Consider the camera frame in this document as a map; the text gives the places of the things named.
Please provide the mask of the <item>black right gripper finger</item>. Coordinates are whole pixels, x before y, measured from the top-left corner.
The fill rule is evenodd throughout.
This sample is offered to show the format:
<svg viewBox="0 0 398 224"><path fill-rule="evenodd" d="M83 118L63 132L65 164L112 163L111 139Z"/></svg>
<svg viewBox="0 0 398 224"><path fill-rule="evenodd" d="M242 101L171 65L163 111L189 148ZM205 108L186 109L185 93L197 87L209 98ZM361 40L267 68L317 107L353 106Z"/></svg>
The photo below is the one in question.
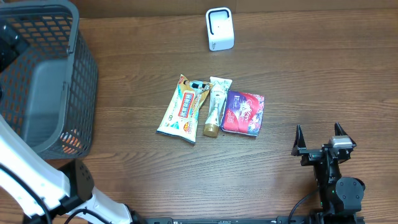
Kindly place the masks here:
<svg viewBox="0 0 398 224"><path fill-rule="evenodd" d="M339 122L335 123L335 136L347 136L348 134L344 131L344 129L341 127Z"/></svg>
<svg viewBox="0 0 398 224"><path fill-rule="evenodd" d="M295 141L292 147L292 156L301 156L307 150L305 139L302 133L301 126L298 124L296 127Z"/></svg>

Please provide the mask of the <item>red purple pad package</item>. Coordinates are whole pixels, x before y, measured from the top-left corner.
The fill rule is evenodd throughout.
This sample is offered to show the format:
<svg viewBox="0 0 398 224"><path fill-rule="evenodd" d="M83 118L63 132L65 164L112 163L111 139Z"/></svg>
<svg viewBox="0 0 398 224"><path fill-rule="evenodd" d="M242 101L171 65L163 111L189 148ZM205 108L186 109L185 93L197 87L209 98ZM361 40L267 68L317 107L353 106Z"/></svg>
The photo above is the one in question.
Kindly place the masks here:
<svg viewBox="0 0 398 224"><path fill-rule="evenodd" d="M265 98L262 95L229 91L221 130L257 137L262 127Z"/></svg>

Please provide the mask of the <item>white tube gold cap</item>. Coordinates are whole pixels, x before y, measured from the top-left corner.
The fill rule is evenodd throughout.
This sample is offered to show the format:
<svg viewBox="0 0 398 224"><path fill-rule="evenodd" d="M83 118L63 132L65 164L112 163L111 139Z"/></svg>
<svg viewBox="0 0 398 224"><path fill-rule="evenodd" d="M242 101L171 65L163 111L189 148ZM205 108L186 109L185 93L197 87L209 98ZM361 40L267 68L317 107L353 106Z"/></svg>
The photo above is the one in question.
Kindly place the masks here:
<svg viewBox="0 0 398 224"><path fill-rule="evenodd" d="M213 87L210 90L209 113L205 121L203 134L216 138L220 130L220 114L223 109L232 80L218 77L210 77Z"/></svg>

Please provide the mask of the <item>yellow wet wipes pack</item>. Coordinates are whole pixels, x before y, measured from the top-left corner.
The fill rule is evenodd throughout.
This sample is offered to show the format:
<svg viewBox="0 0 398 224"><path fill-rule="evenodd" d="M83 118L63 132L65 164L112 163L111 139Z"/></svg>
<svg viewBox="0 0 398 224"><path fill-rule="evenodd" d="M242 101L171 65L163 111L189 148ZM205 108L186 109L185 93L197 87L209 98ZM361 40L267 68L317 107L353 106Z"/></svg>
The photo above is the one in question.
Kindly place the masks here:
<svg viewBox="0 0 398 224"><path fill-rule="evenodd" d="M180 137L195 144L200 108L212 88L213 84L210 82L190 81L181 74L170 104L156 132Z"/></svg>

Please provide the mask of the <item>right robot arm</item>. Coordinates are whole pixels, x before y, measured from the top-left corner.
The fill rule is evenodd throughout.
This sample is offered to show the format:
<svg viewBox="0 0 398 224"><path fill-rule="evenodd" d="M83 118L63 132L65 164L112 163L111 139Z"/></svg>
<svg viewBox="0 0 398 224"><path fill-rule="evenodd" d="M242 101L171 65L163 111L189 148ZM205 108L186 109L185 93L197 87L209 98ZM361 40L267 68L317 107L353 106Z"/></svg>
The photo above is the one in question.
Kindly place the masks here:
<svg viewBox="0 0 398 224"><path fill-rule="evenodd" d="M312 166L321 209L313 210L310 223L359 223L356 213L361 211L361 201L366 186L360 179L343 177L339 165L351 159L355 141L335 123L335 135L319 149L307 149L298 125L291 155L300 156L302 166Z"/></svg>

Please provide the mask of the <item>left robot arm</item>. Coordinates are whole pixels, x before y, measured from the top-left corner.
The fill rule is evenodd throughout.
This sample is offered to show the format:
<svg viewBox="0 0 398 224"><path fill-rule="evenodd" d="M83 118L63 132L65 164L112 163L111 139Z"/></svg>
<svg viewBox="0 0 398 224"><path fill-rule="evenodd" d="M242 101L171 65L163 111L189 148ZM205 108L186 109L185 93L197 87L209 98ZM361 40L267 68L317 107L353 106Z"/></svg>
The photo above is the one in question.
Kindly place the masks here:
<svg viewBox="0 0 398 224"><path fill-rule="evenodd" d="M93 140L98 67L71 17L1 20L1 187L26 223L56 216L140 223L81 158Z"/></svg>

